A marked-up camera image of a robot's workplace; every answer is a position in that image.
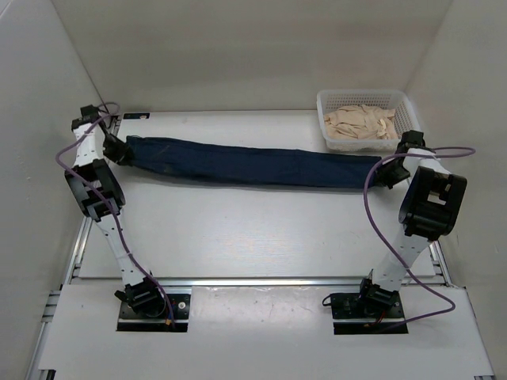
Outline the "dark blue denim trousers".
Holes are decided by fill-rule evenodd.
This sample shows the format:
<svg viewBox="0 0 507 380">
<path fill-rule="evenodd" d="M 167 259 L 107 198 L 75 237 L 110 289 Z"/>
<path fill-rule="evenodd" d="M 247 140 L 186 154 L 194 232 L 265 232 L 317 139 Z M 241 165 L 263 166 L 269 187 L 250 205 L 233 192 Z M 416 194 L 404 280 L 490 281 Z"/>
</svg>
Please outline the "dark blue denim trousers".
<svg viewBox="0 0 507 380">
<path fill-rule="evenodd" d="M 212 183 L 361 189 L 378 156 L 220 146 L 128 136 L 129 164 L 159 175 Z"/>
</svg>

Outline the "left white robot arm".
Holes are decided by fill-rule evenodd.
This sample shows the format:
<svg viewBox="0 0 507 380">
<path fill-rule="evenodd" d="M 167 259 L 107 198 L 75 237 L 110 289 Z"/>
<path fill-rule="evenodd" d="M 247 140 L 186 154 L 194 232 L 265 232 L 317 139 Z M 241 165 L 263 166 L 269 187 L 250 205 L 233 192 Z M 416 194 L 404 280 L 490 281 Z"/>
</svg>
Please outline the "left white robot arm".
<svg viewBox="0 0 507 380">
<path fill-rule="evenodd" d="M 56 155 L 65 179 L 81 212 L 102 232 L 116 259 L 124 285 L 115 296 L 135 313 L 148 317 L 172 317 L 172 306 L 165 291 L 128 248 L 120 225 L 125 197 L 104 153 L 121 158 L 127 153 L 123 143 L 108 131 L 111 116 L 104 106 L 87 105 L 72 121 L 76 142 Z"/>
</svg>

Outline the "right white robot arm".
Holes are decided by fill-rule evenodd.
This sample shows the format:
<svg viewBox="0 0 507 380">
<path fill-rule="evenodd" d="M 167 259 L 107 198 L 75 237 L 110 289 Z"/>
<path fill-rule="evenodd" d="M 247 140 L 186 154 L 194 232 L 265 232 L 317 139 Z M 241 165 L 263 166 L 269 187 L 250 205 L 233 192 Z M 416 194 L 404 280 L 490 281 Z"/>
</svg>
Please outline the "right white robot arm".
<svg viewBox="0 0 507 380">
<path fill-rule="evenodd" d="M 467 179 L 446 170 L 437 151 L 425 145 L 422 132 L 405 132 L 395 153 L 381 159 L 366 176 L 364 208 L 389 253 L 361 282 L 356 308 L 364 316 L 372 317 L 379 311 L 386 314 L 397 302 L 415 260 L 433 242 L 450 234 L 456 224 Z M 403 181 L 410 183 L 398 213 L 399 231 L 390 243 L 373 221 L 368 189 L 372 185 L 393 188 Z"/>
</svg>

